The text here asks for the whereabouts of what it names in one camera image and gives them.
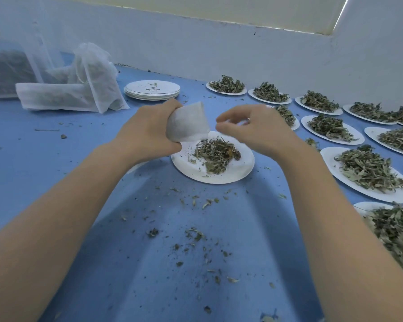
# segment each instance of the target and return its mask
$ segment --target white wall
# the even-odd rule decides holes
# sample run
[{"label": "white wall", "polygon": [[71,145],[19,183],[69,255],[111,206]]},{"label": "white wall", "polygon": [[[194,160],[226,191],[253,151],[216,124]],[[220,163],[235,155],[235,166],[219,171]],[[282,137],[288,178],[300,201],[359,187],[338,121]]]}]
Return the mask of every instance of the white wall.
[{"label": "white wall", "polygon": [[296,97],[403,105],[403,0],[350,0],[332,36],[47,0],[64,51],[91,41],[114,62],[202,81],[271,81]]},{"label": "white wall", "polygon": [[331,34],[345,0],[75,0],[192,18]]}]

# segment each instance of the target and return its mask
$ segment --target person's left hand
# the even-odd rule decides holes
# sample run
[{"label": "person's left hand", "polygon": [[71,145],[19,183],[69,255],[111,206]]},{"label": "person's left hand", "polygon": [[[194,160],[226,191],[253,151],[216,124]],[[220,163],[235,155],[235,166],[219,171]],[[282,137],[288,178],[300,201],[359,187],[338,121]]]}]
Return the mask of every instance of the person's left hand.
[{"label": "person's left hand", "polygon": [[133,164],[150,161],[181,151],[179,142],[166,137],[167,120],[182,104],[171,99],[163,104],[142,106],[129,119],[111,142],[123,151],[126,160]]}]

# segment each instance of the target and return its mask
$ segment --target forearm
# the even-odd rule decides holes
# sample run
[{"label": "forearm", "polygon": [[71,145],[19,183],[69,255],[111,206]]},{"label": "forearm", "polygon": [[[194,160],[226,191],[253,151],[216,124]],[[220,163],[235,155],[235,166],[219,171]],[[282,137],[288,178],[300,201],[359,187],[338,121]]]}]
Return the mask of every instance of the forearm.
[{"label": "forearm", "polygon": [[37,321],[132,164],[98,147],[0,231],[0,321]]},{"label": "forearm", "polygon": [[302,143],[279,163],[327,321],[403,321],[403,270],[364,225],[322,157]]}]

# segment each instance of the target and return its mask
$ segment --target blue table surface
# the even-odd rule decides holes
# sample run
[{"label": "blue table surface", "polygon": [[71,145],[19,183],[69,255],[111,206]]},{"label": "blue table surface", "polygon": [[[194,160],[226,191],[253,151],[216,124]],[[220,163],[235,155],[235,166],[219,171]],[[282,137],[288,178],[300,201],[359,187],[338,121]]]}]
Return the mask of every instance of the blue table surface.
[{"label": "blue table surface", "polygon": [[[256,103],[248,95],[213,93],[201,81],[123,67],[119,70],[121,88],[144,79],[178,83],[181,93],[177,99],[188,104],[203,101],[212,129],[220,113],[235,105]],[[111,140],[140,106],[152,104],[125,98],[129,110],[105,114],[29,112],[17,100],[0,101],[0,228],[96,146]],[[289,108],[299,119],[314,114],[295,102]],[[374,125],[347,113],[340,118],[360,132]],[[302,139],[319,141],[321,148],[338,146],[302,126],[295,133]],[[61,134],[67,139],[60,139]],[[366,143],[382,156],[391,157],[392,166],[403,174],[403,155],[367,137]],[[352,203],[376,201],[340,186]],[[229,189],[229,199],[224,200]],[[279,197],[281,193],[287,198]],[[195,207],[194,195],[200,197]],[[215,197],[220,202],[202,210],[204,200]],[[195,247],[185,233],[193,226],[207,237]],[[146,231],[153,227],[160,233],[150,239]],[[175,250],[175,244],[181,247]],[[177,267],[178,261],[183,262],[181,267]],[[220,277],[220,284],[215,283],[215,276]],[[239,282],[228,282],[227,276]],[[203,309],[207,305],[211,314]],[[253,171],[232,184],[196,182],[181,174],[168,157],[125,175],[40,321],[57,317],[58,321],[72,322],[248,322],[260,321],[264,315],[280,321],[315,322],[323,317],[284,174],[276,162],[255,153]]]}]

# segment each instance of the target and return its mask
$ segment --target stack of paper plates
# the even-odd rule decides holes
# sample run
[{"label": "stack of paper plates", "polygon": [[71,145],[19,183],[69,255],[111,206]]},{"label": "stack of paper plates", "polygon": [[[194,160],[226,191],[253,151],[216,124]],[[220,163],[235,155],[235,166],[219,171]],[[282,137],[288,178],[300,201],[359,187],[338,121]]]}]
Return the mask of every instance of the stack of paper plates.
[{"label": "stack of paper plates", "polygon": [[138,100],[167,100],[179,95],[180,86],[161,80],[140,80],[124,87],[124,93]]}]

